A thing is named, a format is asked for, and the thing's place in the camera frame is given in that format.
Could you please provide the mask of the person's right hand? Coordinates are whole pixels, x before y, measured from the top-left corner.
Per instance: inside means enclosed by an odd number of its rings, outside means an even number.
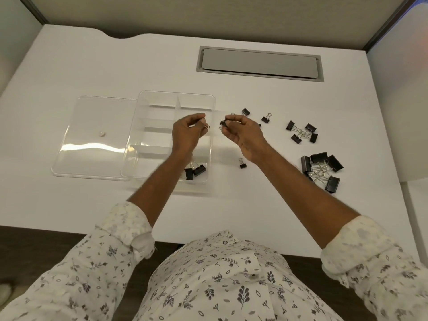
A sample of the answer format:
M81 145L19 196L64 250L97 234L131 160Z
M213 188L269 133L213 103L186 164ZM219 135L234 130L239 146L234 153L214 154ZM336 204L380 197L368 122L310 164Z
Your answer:
M223 134L233 143L238 145L243 156L250 162L258 165L272 147L265 139L258 123L243 115L226 115L228 123L239 123L239 134Z

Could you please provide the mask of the person's left forearm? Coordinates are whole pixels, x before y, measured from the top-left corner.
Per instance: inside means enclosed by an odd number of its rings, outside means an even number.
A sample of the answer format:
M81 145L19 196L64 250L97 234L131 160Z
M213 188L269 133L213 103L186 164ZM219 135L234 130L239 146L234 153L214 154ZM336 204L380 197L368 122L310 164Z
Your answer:
M136 205L153 227L192 158L191 151L173 150L127 202Z

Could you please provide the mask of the white side desk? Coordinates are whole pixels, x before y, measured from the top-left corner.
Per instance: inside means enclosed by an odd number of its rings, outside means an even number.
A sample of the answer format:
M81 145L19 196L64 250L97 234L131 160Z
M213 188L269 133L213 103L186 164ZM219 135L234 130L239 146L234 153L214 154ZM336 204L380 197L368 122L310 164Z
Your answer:
M420 261L428 267L428 177L401 183Z

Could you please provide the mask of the person's left hand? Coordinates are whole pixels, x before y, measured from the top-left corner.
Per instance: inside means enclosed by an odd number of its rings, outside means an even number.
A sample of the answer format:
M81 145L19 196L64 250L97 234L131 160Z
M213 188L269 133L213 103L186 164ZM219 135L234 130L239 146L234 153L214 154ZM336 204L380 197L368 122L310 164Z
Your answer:
M195 127L199 120L206 121L205 113L195 113L177 120L173 125L172 138L173 154L192 154L199 139L207 134L208 130L200 130Z

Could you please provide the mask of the clear plastic organizer box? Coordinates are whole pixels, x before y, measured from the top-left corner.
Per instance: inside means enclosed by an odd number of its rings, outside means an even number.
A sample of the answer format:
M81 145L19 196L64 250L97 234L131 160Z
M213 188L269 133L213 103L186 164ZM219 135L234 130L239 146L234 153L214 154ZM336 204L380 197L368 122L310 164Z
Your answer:
M191 114L205 113L211 125L215 116L216 98L213 95L142 91L136 102L129 140L121 174L134 183L144 182L172 152L174 123ZM176 193L209 194L209 176L213 132L200 138L192 160L203 164L206 171L185 179L185 172L175 187Z

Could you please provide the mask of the clear plastic lid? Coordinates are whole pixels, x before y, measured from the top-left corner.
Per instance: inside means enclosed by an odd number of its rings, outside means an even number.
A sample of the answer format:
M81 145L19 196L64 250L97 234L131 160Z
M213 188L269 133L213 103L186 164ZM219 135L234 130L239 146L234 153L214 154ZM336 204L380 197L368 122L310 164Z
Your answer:
M51 167L57 177L128 181L121 174L136 99L81 96Z

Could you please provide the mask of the white floral shirt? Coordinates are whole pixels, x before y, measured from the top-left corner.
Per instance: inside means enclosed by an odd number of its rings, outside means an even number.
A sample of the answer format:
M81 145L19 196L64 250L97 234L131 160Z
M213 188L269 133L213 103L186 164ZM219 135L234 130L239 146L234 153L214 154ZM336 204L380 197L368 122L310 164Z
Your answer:
M154 252L152 227L118 204L65 258L0 312L0 321L111 321ZM366 216L322 250L322 269L379 321L428 321L428 269ZM132 321L340 321L275 250L230 231L192 241L153 272Z

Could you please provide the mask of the person's right forearm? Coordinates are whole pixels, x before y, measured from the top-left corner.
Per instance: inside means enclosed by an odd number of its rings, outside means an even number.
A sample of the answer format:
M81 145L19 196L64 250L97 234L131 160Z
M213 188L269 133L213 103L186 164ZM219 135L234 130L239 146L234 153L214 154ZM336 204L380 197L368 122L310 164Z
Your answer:
M248 159L260 168L321 249L360 216L309 181L269 144L248 145L247 151Z

